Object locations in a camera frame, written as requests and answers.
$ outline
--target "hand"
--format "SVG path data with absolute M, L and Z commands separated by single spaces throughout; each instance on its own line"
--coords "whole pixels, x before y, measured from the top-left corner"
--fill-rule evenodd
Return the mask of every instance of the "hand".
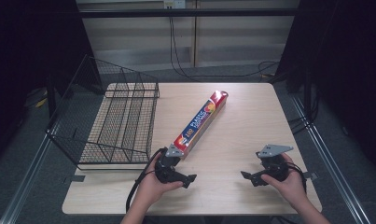
M 178 189 L 182 187 L 182 181 L 172 182 L 167 184 L 162 184 L 156 177 L 155 163 L 159 159 L 159 153 L 153 162 L 147 167 L 147 175 L 141 181 L 138 186 L 138 190 L 135 194 L 134 200 L 132 201 L 132 206 L 124 216 L 121 224 L 140 224 L 142 223 L 147 209 L 150 205 L 155 203 L 161 198 L 161 195 L 169 190 Z
M 155 171 L 155 163 L 160 157 L 160 153 L 156 155 L 153 162 L 150 163 L 149 167 L 147 168 L 147 175 L 145 178 L 141 181 L 138 190 L 135 195 L 135 201 L 136 199 L 142 201 L 143 203 L 146 203 L 148 205 L 151 205 L 158 201 L 162 194 L 173 190 L 178 189 L 182 187 L 183 183 L 182 181 L 172 182 L 172 183 L 161 183 L 158 178 L 156 177 L 154 171 Z
M 286 162 L 293 163 L 292 159 L 285 153 L 282 154 Z M 271 186 L 280 191 L 281 195 L 296 209 L 297 204 L 308 201 L 304 187 L 301 184 L 300 174 L 292 169 L 288 170 L 289 174 L 286 180 L 280 182 L 269 175 L 262 175 L 261 178 Z

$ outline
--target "human hand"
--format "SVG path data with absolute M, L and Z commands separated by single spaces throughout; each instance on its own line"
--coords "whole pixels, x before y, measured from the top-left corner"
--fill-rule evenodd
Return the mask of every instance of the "human hand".
M 286 162 L 293 163 L 292 159 L 286 155 L 282 154 Z M 306 192 L 303 185 L 301 184 L 300 174 L 293 170 L 288 170 L 289 174 L 286 180 L 280 182 L 269 175 L 262 175 L 261 178 L 271 186 L 275 187 L 281 195 L 291 204 L 292 207 L 296 209 L 296 206 L 301 203 L 308 202 Z
M 182 187 L 182 181 L 163 184 L 158 180 L 154 171 L 156 161 L 159 159 L 160 155 L 160 153 L 156 155 L 153 162 L 148 166 L 146 171 L 147 175 L 141 181 L 134 201 L 139 201 L 150 206 L 158 201 L 163 193 Z

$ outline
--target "finger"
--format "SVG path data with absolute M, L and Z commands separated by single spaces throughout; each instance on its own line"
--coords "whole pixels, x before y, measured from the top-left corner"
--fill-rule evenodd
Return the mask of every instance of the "finger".
M 271 186 L 275 187 L 276 189 L 278 189 L 281 185 L 280 181 L 272 178 L 269 175 L 261 175 L 260 177 L 262 178 L 262 180 L 264 180 L 266 183 L 270 184 Z
M 156 164 L 156 161 L 159 159 L 159 157 L 161 156 L 161 152 L 158 153 L 155 158 L 153 158 L 153 161 L 150 163 L 149 167 L 150 169 L 154 170 L 155 169 L 155 164 Z
M 179 189 L 183 185 L 184 183 L 182 181 L 176 181 L 176 182 L 164 184 L 163 188 L 165 191 L 169 191 L 169 190 Z
M 284 160 L 286 160 L 286 162 L 293 163 L 292 159 L 288 155 L 286 155 L 286 153 L 283 153 L 281 155 L 284 157 Z

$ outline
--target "forearm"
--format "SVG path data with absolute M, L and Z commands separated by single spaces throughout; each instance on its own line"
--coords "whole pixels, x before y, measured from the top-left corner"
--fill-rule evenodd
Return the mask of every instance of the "forearm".
M 149 207 L 150 203 L 134 200 L 121 224 L 141 224 Z
M 299 213 L 305 224 L 330 224 L 330 222 L 313 206 L 310 201 L 292 206 Z

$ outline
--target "red foil box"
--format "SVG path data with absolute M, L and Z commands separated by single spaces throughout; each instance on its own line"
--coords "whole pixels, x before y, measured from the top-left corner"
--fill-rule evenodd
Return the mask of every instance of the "red foil box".
M 183 157 L 184 159 L 222 109 L 228 96 L 225 91 L 215 91 L 184 131 L 170 145 L 167 156 Z

